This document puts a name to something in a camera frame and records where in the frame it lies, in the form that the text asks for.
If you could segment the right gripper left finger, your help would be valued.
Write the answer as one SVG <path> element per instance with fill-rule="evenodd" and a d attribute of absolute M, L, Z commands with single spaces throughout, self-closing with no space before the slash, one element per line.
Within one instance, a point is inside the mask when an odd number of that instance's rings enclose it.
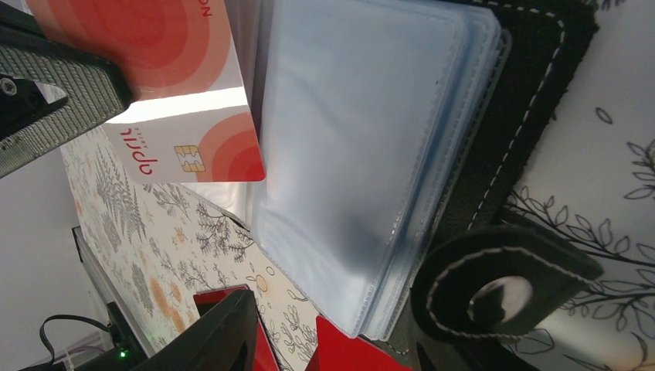
<path fill-rule="evenodd" d="M 134 370 L 252 370 L 258 312 L 253 292 L 237 290 Z"/>

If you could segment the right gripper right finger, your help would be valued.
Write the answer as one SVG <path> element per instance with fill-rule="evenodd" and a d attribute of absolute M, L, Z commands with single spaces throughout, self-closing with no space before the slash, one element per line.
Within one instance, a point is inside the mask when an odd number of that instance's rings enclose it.
<path fill-rule="evenodd" d="M 409 344 L 413 370 L 538 371 L 495 341 L 455 339 L 446 342 L 421 333 Z"/>

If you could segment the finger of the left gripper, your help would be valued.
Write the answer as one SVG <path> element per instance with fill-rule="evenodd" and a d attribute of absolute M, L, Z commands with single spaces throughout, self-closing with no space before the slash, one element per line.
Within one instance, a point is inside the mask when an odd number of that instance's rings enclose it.
<path fill-rule="evenodd" d="M 46 38 L 33 16 L 1 12 L 1 175 L 125 112 L 134 94 L 103 57 Z"/>

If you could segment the white card red circles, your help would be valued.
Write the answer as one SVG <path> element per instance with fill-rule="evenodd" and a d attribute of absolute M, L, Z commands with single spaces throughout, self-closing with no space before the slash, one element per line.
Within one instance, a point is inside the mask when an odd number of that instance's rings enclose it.
<path fill-rule="evenodd" d="M 252 92 L 256 1 L 30 1 L 54 41 L 108 58 L 134 103 L 103 125 L 140 183 L 265 178 Z"/>

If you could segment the red card left tilted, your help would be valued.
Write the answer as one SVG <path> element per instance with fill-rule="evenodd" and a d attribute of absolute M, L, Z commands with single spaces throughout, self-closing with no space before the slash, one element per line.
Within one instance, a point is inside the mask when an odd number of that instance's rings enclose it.
<path fill-rule="evenodd" d="M 245 286 L 204 291 L 193 296 L 209 331 L 202 370 L 278 370 L 280 366 L 256 310 L 254 293 Z"/>

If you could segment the floral patterned table mat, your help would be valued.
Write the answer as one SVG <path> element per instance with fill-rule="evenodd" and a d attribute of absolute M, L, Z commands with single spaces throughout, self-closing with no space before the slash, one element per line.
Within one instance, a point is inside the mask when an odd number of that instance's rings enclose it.
<path fill-rule="evenodd" d="M 596 1 L 599 31 L 507 204 L 605 273 L 510 350 L 543 370 L 654 368 L 654 3 Z M 163 349 L 199 291 L 247 285 L 283 370 L 317 348 L 317 310 L 200 191 L 139 185 L 101 129 L 63 149 L 83 237 Z"/>

